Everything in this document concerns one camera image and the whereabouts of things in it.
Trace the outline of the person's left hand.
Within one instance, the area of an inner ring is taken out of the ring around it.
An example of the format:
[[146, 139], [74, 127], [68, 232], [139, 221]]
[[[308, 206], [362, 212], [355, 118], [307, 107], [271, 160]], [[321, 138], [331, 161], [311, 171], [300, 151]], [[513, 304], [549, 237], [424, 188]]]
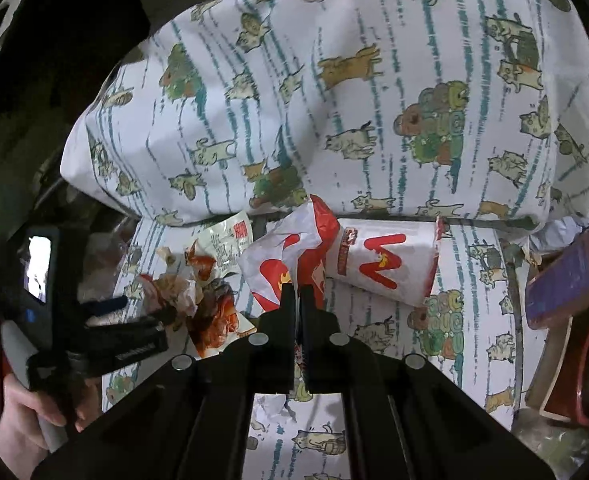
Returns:
[[25, 389], [12, 373], [4, 378], [3, 392], [0, 458], [18, 479], [29, 479], [49, 453], [38, 419], [57, 427], [63, 427], [66, 419], [48, 394]]

